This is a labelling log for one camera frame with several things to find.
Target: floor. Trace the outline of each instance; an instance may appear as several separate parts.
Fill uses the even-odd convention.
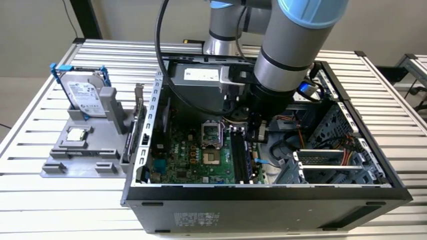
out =
[[[0,123],[12,127],[48,77],[0,77]],[[0,126],[0,142],[9,129]]]

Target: small chip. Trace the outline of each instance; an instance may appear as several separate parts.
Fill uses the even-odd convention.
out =
[[[220,164],[220,151],[219,150],[204,150],[203,151],[203,164],[219,165]]]
[[[185,171],[177,171],[177,172],[176,172],[176,177],[177,177],[178,179],[187,178],[187,172],[185,172]]]
[[[81,128],[72,128],[66,135],[66,141],[78,142],[85,139],[86,130]]]

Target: white wall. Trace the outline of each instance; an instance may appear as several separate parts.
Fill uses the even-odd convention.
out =
[[[114,40],[152,41],[160,0],[92,0],[104,36]],[[349,0],[323,49],[364,51],[375,64],[393,65],[405,53],[427,54],[425,0]],[[208,37],[209,4],[170,0],[161,41]],[[261,36],[245,34],[241,43],[260,45]]]
[[[70,19],[81,36],[69,5]],[[152,41],[160,0],[92,0],[105,39]],[[425,0],[349,0],[347,13],[324,44],[328,50],[361,50],[375,64],[393,65],[404,53],[427,54]],[[170,0],[161,40],[208,37],[209,4]],[[0,76],[45,77],[74,38],[61,0],[0,0]],[[241,42],[259,45],[261,36]]]
[[[61,0],[0,0],[0,77],[46,77],[49,64],[60,61],[73,39]]]

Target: open computer tower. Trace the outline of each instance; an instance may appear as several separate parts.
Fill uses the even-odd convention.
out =
[[[181,94],[220,108],[223,70],[244,63],[165,60]],[[345,231],[412,199],[328,63],[317,64],[324,92],[312,97],[323,98],[293,95],[265,143],[244,138],[244,110],[232,119],[199,113],[157,72],[121,198],[148,233]]]

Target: black cable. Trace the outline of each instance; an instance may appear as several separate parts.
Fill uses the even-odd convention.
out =
[[[73,33],[74,33],[74,37],[77,38],[77,31],[76,31],[72,19],[69,18],[65,0],[61,0],[61,2],[64,3],[64,9],[65,9],[66,18],[68,18],[68,21],[69,21],[69,24],[70,24],[70,27],[72,27],[72,30],[73,30]]]
[[[405,92],[405,94],[404,94],[404,99],[407,99],[407,96],[408,96],[408,94],[409,94],[409,91],[411,91],[411,89],[412,89],[412,87],[413,87],[413,85],[415,85],[416,81],[417,81],[417,80],[415,79],[415,81],[412,82],[411,87],[408,88],[408,90],[407,90],[407,92]]]
[[[263,164],[268,164],[269,166],[275,167],[275,168],[280,168],[280,166],[272,165],[271,163],[263,163]]]
[[[2,123],[0,123],[1,127],[5,127],[6,129],[12,129],[12,127],[9,127],[8,125],[4,125]]]
[[[333,136],[333,137],[329,137],[327,139],[324,139],[321,142],[317,143],[317,145],[312,148],[312,149],[317,149],[321,144],[327,143],[327,142],[331,142],[331,141],[336,141],[336,140],[341,140],[341,139],[347,139],[345,136]]]
[[[158,67],[162,73],[162,79],[165,80],[168,87],[170,88],[172,92],[174,93],[174,95],[177,96],[177,98],[191,107],[195,108],[199,112],[212,115],[212,116],[227,116],[229,115],[233,111],[235,111],[235,104],[231,103],[231,108],[228,111],[212,111],[209,109],[205,109],[200,106],[193,105],[188,99],[184,98],[184,96],[181,95],[181,93],[177,91],[176,86],[172,82],[172,79],[169,78],[168,75],[168,70],[166,70],[166,66],[165,63],[162,61],[162,57],[161,57],[161,49],[160,49],[160,31],[161,31],[161,22],[162,22],[162,17],[165,15],[165,10],[166,10],[166,6],[168,6],[168,2],[169,0],[162,0],[161,2],[161,6],[160,6],[160,11],[158,11],[158,15],[157,15],[157,20],[156,20],[156,24],[154,24],[154,38],[153,38],[153,46],[154,46],[154,55],[157,58],[157,63],[158,63]]]
[[[417,105],[416,107],[413,107],[415,112],[419,112],[420,110],[427,109],[427,104],[425,105]]]
[[[276,148],[281,143],[283,143],[283,140],[280,139],[280,140],[277,140],[277,141],[269,146],[269,148],[268,148],[269,156],[271,156],[273,159],[276,159],[277,161],[279,161],[281,158],[275,155],[275,152],[273,152],[273,151],[275,151],[275,148]]]
[[[239,26],[240,26],[240,21],[243,18],[243,15],[245,13],[248,7],[244,7],[240,13],[240,17],[239,17],[239,21],[237,21],[237,26],[235,28],[235,46],[237,48],[237,52],[240,54],[240,57],[243,58],[244,61],[247,61],[249,64],[255,64],[255,62],[252,60],[249,60],[245,55],[243,54],[241,48],[240,48],[240,44],[239,44]]]

